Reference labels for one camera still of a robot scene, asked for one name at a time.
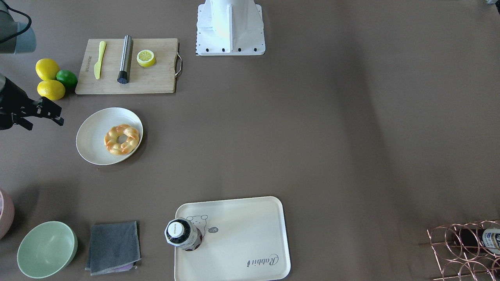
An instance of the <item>gray cloth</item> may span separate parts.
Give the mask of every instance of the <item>gray cloth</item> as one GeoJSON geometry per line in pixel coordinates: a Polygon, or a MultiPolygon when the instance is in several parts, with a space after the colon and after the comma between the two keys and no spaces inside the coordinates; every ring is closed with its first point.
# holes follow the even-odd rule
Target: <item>gray cloth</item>
{"type": "Polygon", "coordinates": [[[140,259],[137,221],[96,224],[90,228],[85,270],[91,276],[130,270],[140,259]]]}

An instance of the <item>tray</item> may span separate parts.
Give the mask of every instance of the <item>tray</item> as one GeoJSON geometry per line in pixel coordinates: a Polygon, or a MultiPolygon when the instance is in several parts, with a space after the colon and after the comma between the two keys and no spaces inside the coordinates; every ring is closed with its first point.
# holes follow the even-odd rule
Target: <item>tray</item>
{"type": "Polygon", "coordinates": [[[176,38],[132,39],[129,83],[117,82],[124,39],[89,39],[78,76],[75,93],[78,95],[115,95],[115,94],[165,94],[175,93],[176,63],[179,40],[176,38]],[[94,76],[94,65],[99,59],[99,42],[106,41],[102,57],[100,79],[94,76]],[[142,67],[137,63],[137,54],[151,50],[156,63],[142,67]]]}
{"type": "Polygon", "coordinates": [[[273,196],[186,203],[176,217],[192,221],[203,240],[175,248],[176,281],[268,281],[290,272],[285,216],[273,196]]]}

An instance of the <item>bowl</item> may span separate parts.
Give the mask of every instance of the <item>bowl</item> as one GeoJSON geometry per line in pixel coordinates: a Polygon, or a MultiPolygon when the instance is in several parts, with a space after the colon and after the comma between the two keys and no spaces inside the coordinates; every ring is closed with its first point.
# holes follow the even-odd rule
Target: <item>bowl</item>
{"type": "Polygon", "coordinates": [[[33,228],[21,241],[17,266],[28,277],[49,277],[70,264],[77,247],[77,236],[69,226],[47,221],[33,228]]]}
{"type": "Polygon", "coordinates": [[[11,197],[0,188],[0,239],[11,228],[12,221],[14,220],[14,204],[11,197]]]}

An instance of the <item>stainless steel muddler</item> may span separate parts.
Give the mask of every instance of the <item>stainless steel muddler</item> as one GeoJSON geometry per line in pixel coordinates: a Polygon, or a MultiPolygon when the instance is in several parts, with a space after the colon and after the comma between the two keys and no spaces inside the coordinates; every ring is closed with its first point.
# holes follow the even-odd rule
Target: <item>stainless steel muddler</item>
{"type": "Polygon", "coordinates": [[[132,52],[132,37],[126,35],[123,41],[123,52],[121,53],[120,72],[118,73],[118,83],[127,84],[129,82],[130,56],[132,52]]]}

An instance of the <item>bottle cap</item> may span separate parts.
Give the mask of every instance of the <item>bottle cap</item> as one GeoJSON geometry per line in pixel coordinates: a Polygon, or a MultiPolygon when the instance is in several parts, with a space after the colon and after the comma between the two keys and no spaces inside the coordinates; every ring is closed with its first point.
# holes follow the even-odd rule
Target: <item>bottle cap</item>
{"type": "Polygon", "coordinates": [[[184,226],[182,223],[174,221],[168,225],[167,231],[173,238],[179,238],[182,234],[184,234],[184,226]]]}

